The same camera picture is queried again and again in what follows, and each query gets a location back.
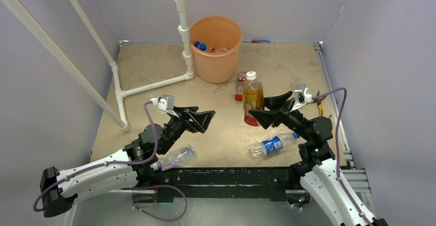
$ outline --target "white pvc pipe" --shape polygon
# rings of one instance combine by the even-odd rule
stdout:
[[[95,28],[93,27],[91,21],[89,20],[88,16],[86,15],[85,11],[83,11],[82,6],[80,6],[79,1],[77,0],[69,0],[71,5],[76,10],[77,14],[79,15],[80,19],[82,20],[85,27],[88,29],[91,36],[94,38],[95,42],[97,43],[97,46],[100,48],[101,52],[103,53],[104,57],[107,59],[107,62],[111,66],[112,73],[114,75],[114,85],[115,85],[115,97],[117,99],[118,104],[118,111],[120,114],[121,120],[125,123],[125,127],[123,131],[129,130],[129,123],[126,120],[125,112],[124,112],[124,104],[123,104],[123,97],[121,95],[121,85],[120,85],[120,79],[118,76],[118,65],[116,64],[115,60],[112,58],[111,54],[107,50],[106,46],[104,45],[103,41],[101,40],[100,36],[96,32]]]
[[[98,103],[117,125],[126,130],[126,124],[114,113],[104,98],[92,87],[82,73],[74,66],[59,46],[51,39],[48,33],[33,18],[19,0],[0,0],[18,18],[18,20],[41,42],[41,44],[58,60],[67,72],[85,89],[85,91]]]
[[[178,76],[178,77],[174,77],[168,80],[164,80],[164,81],[159,81],[150,85],[146,85],[146,86],[141,86],[141,87],[137,87],[134,89],[130,89],[130,90],[126,90],[124,91],[125,96],[129,96],[135,93],[139,93],[139,92],[143,92],[143,91],[147,91],[147,90],[151,90],[157,87],[161,87],[161,86],[166,86],[169,84],[173,84],[176,82],[180,82],[180,81],[185,81],[185,80],[189,80],[192,77],[188,76],[187,74],[184,74],[182,76]]]
[[[125,111],[124,111],[124,96],[123,96],[123,92],[121,90],[121,85],[120,85],[120,76],[118,74],[118,65],[115,63],[114,65],[111,66],[112,69],[112,74],[114,75],[114,86],[115,86],[115,99],[117,100],[117,104],[118,104],[118,112],[120,114],[120,118],[121,120],[126,123],[127,125],[129,125],[129,123],[127,122],[127,119],[125,117]]]
[[[89,21],[88,16],[85,14],[85,11],[83,11],[82,7],[79,4],[79,1],[77,0],[69,0],[74,9],[76,10],[77,14],[79,15],[80,19],[82,19],[83,24],[85,24],[86,28],[90,32],[91,36],[96,41],[98,47],[100,48],[101,52],[103,52],[104,56],[106,57],[107,61],[110,65],[115,64],[114,59],[112,58],[109,51],[106,49],[106,46],[104,45],[103,41],[101,40],[100,36],[97,34],[95,28],[91,24],[91,21]]]
[[[174,1],[176,2],[177,11],[180,19],[180,25],[177,29],[181,35],[181,40],[183,41],[184,51],[182,55],[185,59],[185,64],[187,68],[186,74],[190,78],[192,78],[194,77],[194,72],[193,72],[194,61],[191,54],[189,26],[188,26],[187,14],[186,14],[186,0],[174,0]]]

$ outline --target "red bottle cap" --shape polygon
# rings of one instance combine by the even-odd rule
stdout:
[[[236,94],[236,95],[234,96],[234,99],[235,99],[236,101],[242,101],[242,95],[241,95],[241,94]]]

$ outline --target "cable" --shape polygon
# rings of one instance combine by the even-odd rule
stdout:
[[[333,94],[333,93],[338,92],[338,91],[341,91],[341,90],[343,91],[343,99],[342,99],[341,106],[340,106],[340,108],[339,108],[338,120],[337,120],[337,122],[336,122],[336,128],[335,128],[335,136],[336,136],[336,141],[335,141],[335,143],[336,143],[336,154],[337,154],[337,156],[338,156],[338,157],[337,157],[337,160],[336,160],[336,175],[337,175],[337,177],[338,177],[338,181],[339,181],[340,185],[342,186],[343,190],[345,191],[345,193],[347,194],[347,196],[349,197],[349,199],[350,199],[351,202],[353,203],[354,207],[356,207],[357,212],[358,212],[359,214],[362,214],[363,211],[362,211],[362,209],[360,209],[359,204],[356,202],[356,200],[353,198],[353,196],[351,196],[350,191],[348,191],[348,189],[347,189],[347,187],[345,186],[344,182],[343,182],[342,179],[340,178],[340,161],[339,161],[339,160],[340,160],[340,152],[339,152],[339,138],[338,138],[338,135],[339,135],[339,123],[340,123],[340,119],[341,119],[341,116],[342,116],[342,110],[343,110],[343,106],[345,105],[345,99],[347,98],[347,89],[345,89],[344,87],[339,87],[339,88],[336,88],[336,89],[334,89],[334,90],[332,90],[332,91],[329,91],[329,92],[327,92],[327,93],[324,93],[324,94],[322,94],[322,95],[318,95],[318,96],[316,96],[316,97],[312,97],[312,99],[322,98],[322,97],[324,97],[324,96],[327,96],[327,95]],[[374,226],[374,225],[371,223],[371,221],[366,217],[366,215],[363,215],[362,218],[365,220],[365,222],[368,224],[368,226]]]
[[[185,200],[185,208],[183,209],[183,212],[179,216],[177,216],[175,218],[162,218],[162,217],[158,217],[156,215],[153,215],[153,214],[151,214],[151,213],[141,209],[140,207],[138,207],[136,205],[135,200],[134,200],[133,197],[132,197],[132,204],[133,204],[132,208],[135,208],[138,211],[140,211],[142,213],[145,213],[145,214],[149,215],[150,217],[152,217],[154,219],[157,219],[157,220],[160,220],[160,221],[164,221],[164,222],[174,222],[174,221],[177,221],[177,220],[181,219],[185,215],[186,210],[188,209],[188,199],[186,198],[186,195],[180,189],[176,188],[175,186],[171,186],[171,185],[156,185],[156,186],[147,186],[147,187],[133,187],[132,190],[157,189],[159,187],[167,187],[169,189],[174,189],[178,193],[180,193],[180,195],[183,197],[183,199]]]
[[[107,162],[107,165],[111,165],[111,164],[141,165],[141,164],[145,164],[145,163],[151,161],[154,158],[154,156],[156,155],[156,152],[157,152],[158,136],[157,136],[157,132],[156,132],[156,127],[155,127],[155,125],[153,123],[153,120],[151,119],[151,115],[150,115],[150,113],[149,113],[149,111],[147,109],[147,105],[152,104],[152,103],[153,103],[152,101],[146,102],[144,104],[144,110],[146,111],[147,118],[149,119],[149,122],[150,122],[150,125],[151,125],[151,129],[153,131],[153,136],[154,136],[154,149],[153,149],[153,153],[150,155],[149,158],[147,158],[145,160],[142,160],[142,161],[136,161],[136,162],[130,162],[130,161],[109,161],[109,162]],[[103,167],[103,166],[105,166],[104,163],[99,163],[99,164],[92,165],[90,167],[81,169],[79,171],[76,171],[76,172],[72,173],[71,175],[66,176],[66,179],[69,180],[71,177],[80,175],[80,174],[82,174],[82,173],[84,173],[86,171],[90,171],[90,170],[93,170],[93,169],[96,169],[96,168],[100,168],[100,167]],[[42,208],[42,209],[37,208],[38,202],[41,200],[41,198],[44,195],[46,195],[48,193],[48,191],[50,191],[55,186],[57,186],[57,185],[59,185],[59,184],[61,184],[63,182],[65,182],[65,178],[60,179],[59,181],[53,183],[48,188],[46,188],[44,191],[42,191],[42,193],[37,197],[37,199],[33,203],[33,210],[35,212],[42,212],[44,210],[44,208]]]

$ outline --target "bottle cap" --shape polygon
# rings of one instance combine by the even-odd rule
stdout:
[[[255,79],[256,79],[256,72],[254,72],[254,71],[247,72],[247,80],[248,81],[252,81]]]
[[[236,101],[242,101],[242,95],[241,95],[241,94],[236,94],[236,95],[234,96],[234,99],[235,99]]]
[[[202,50],[202,51],[205,51],[205,50],[206,50],[206,45],[205,45],[205,44],[200,44],[200,45],[198,46],[198,48],[199,48],[200,50]]]
[[[151,168],[153,168],[154,171],[159,170],[159,165],[157,162],[153,163],[152,165],[150,165]]]

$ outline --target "blue bottle cap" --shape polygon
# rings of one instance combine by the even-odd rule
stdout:
[[[200,44],[199,45],[199,49],[202,50],[202,51],[205,51],[206,50],[206,45],[205,44]]]

